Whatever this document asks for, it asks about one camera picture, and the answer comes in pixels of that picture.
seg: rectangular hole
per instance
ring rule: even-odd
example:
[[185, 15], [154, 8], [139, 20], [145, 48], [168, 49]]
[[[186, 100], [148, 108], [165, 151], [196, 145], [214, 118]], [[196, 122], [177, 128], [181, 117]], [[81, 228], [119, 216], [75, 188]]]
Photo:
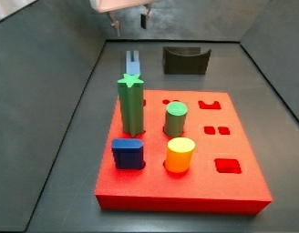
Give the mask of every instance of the rectangular hole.
[[214, 168], [218, 173], [240, 174], [241, 169], [236, 159], [232, 158], [214, 158]]

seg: green star-shaped block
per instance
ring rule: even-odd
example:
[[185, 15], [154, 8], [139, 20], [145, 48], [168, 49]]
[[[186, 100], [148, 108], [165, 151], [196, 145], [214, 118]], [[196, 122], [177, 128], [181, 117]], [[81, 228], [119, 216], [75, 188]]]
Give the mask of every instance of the green star-shaped block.
[[126, 84], [126, 87], [130, 88], [133, 86], [133, 84], [141, 84], [142, 81], [139, 79], [139, 74], [135, 75], [127, 75], [123, 74], [123, 78], [117, 80], [118, 84]]

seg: green cylinder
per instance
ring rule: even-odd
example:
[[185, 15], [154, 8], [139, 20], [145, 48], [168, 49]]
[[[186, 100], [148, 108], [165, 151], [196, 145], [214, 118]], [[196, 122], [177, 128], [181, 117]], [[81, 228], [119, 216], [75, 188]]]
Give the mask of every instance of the green cylinder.
[[170, 102], [166, 105], [164, 133], [169, 137], [178, 137], [182, 133], [182, 125], [186, 114], [186, 105], [181, 102]]

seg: gray wall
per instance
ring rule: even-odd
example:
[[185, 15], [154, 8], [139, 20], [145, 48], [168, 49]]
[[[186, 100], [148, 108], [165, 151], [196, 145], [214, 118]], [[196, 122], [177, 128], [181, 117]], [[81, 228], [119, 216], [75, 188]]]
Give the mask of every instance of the gray wall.
[[0, 0], [0, 20], [22, 9], [35, 0]]
[[[236, 41], [268, 0], [162, 0], [153, 3], [148, 29], [139, 27], [142, 6], [115, 11], [121, 24], [119, 39], [166, 39]], [[106, 14], [95, 15], [101, 30], [109, 39], [117, 39]]]
[[0, 230], [26, 227], [101, 52], [89, 9], [36, 1], [0, 24]]
[[272, 0], [240, 44], [299, 120], [299, 0]]

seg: blue cube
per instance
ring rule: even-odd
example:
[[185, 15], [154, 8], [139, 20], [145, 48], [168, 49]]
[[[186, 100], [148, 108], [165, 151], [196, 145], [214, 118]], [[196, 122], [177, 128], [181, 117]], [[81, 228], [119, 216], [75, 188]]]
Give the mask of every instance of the blue cube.
[[142, 141], [134, 138], [115, 138], [111, 142], [115, 169], [142, 169]]

